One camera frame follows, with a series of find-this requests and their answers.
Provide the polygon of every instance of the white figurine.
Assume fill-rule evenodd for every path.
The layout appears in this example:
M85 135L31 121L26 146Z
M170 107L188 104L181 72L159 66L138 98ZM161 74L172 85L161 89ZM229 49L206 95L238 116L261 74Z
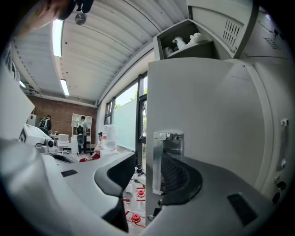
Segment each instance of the white figurine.
M175 39L173 39L172 42L177 43L177 47L178 47L179 50L186 46L186 44L183 41L182 37L176 37Z
M207 39L201 33L195 33L194 35L190 36L190 41L188 45L196 44L204 40L207 40Z

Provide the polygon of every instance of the red object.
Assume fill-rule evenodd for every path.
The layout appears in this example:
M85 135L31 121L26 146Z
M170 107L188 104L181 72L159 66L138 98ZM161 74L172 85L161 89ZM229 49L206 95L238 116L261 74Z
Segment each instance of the red object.
M140 222L140 216L139 216L139 214L133 214L133 216L131 217L131 219L135 223Z
M136 188L136 195L137 195L137 199L136 201L145 201L145 188Z
M138 191L138 196L139 197L143 197L144 196L144 191L143 190L139 190Z
M100 155L99 154L95 154L94 157L92 158L92 160L96 160L96 159L100 159ZM91 161L91 160L86 160L86 158L82 158L80 159L79 162L85 162L85 161Z

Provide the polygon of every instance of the window frame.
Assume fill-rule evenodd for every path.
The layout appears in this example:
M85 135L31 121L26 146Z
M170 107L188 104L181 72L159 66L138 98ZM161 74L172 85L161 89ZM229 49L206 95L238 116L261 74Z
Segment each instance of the window frame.
M146 144L146 137L142 136L143 127L143 108L144 101L147 101L148 94L144 94L144 78L148 76L148 72L138 76L137 104L136 104L136 164L142 164L142 144Z
M113 97L112 100L110 100L107 104L106 104L106 110L105 110L105 121L104 124L106 124L106 118L110 117L110 123L112 124L112 117L113 117L113 110L115 109L115 100L116 98Z
M138 77L133 80L130 84L128 84L124 89L122 89L116 96L112 98L106 104L106 111L105 111L105 121L106 118L111 116L110 123L112 124L113 120L113 112L115 110L116 99L123 94L126 90L131 88L137 83L137 98L136 98L136 132L135 132L135 154L136 154L136 164L142 164L142 144L146 143L146 137L141 136L142 127L143 127L143 108L144 108L144 101L147 100L148 95L144 93L144 78L148 76L148 72L146 71L143 74L139 74ZM112 104L111 112L109 112L109 106Z

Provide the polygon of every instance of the plastic container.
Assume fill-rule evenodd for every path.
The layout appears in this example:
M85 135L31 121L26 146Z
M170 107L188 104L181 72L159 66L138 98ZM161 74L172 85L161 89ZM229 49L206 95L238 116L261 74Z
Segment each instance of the plastic container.
M103 126L101 146L108 151L117 148L117 131L115 125L108 124Z
M145 188L136 188L136 193L131 199L129 209L131 211L138 211L146 213L146 190Z
M127 211L126 220L129 229L129 235L139 235L146 227L145 214L138 211Z
M124 190L123 192L123 203L124 203L124 206L125 206L125 209L129 209L130 207L130 203L131 203L131 199L133 197L133 185L132 185L132 182L133 180L131 180L129 182L129 184L127 185L126 189Z

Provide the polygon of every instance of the fluorescent light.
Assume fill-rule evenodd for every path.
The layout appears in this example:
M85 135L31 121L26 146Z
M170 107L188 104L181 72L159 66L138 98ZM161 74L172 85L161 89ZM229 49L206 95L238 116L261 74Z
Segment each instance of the fluorescent light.
M63 35L64 21L55 20L52 27L52 44L53 44L53 54L55 56L61 57L61 37Z
M60 82L61 82L61 86L63 87L65 95L69 96L70 94L69 94L68 86L66 85L66 80L60 79Z
M24 85L24 83L23 82L19 82L19 84L20 84L20 86L22 86L23 88L25 88L26 86Z

